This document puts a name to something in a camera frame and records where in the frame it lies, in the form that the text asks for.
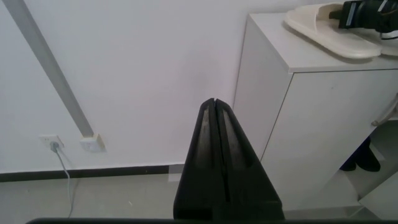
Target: gray floor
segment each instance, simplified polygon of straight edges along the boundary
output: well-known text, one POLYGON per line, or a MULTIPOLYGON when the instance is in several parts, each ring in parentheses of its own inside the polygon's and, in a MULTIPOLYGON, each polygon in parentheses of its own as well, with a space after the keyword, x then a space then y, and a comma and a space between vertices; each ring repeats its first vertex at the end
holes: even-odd
MULTIPOLYGON (((168 174, 72 179, 72 217, 172 218, 176 180, 168 174)), ((66 217, 69 208, 66 179, 0 183, 1 223, 66 217)))

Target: black baseboard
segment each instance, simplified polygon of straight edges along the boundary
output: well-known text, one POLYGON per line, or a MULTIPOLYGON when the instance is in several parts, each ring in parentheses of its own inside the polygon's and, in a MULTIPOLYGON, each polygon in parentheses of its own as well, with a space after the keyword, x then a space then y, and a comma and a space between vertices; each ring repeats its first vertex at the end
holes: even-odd
MULTIPOLYGON (((71 178, 168 174, 169 167, 170 166, 145 166, 145 167, 120 167, 120 168, 107 168, 107 169, 82 169, 82 170, 68 170, 68 173, 71 178)), ((67 176, 63 170, 16 172, 16 173, 0 174, 0 182, 12 182, 12 181, 24 181, 24 180, 49 180, 49 179, 65 179, 65 178, 67 178, 67 176)))

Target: shoe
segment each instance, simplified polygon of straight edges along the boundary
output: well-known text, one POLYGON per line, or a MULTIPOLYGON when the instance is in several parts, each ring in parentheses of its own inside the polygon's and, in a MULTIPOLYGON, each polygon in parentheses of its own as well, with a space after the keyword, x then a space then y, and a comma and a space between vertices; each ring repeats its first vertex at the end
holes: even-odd
POLYGON ((354 152, 354 161, 362 169, 369 172, 378 172, 381 168, 379 161, 369 148, 371 139, 368 137, 354 152))
POLYGON ((356 168, 354 155, 351 155, 347 161, 340 167, 342 171, 353 171, 356 168))

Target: wall socket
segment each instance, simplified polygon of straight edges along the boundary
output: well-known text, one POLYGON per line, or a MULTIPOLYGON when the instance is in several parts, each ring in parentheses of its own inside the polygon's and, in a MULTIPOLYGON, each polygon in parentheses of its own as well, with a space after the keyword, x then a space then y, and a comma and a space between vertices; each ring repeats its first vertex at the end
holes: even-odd
POLYGON ((93 137, 82 138, 80 140, 81 147, 89 152, 105 152, 105 145, 99 134, 93 137))
POLYGON ((42 143, 45 145, 45 147, 50 147, 51 142, 57 142, 59 145, 59 148, 63 148, 63 143, 61 142, 61 139, 56 135, 56 134, 48 134, 48 135, 40 135, 39 139, 42 141, 42 143))

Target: cabinet top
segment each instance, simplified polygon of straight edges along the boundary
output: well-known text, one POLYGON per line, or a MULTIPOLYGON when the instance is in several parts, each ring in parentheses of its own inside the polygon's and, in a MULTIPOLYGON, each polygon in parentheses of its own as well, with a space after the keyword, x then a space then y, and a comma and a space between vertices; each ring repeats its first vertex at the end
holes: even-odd
POLYGON ((289 72, 332 72, 398 69, 398 57, 380 56, 368 60, 335 55, 308 37, 284 24, 285 13, 250 14, 253 22, 271 43, 289 72))

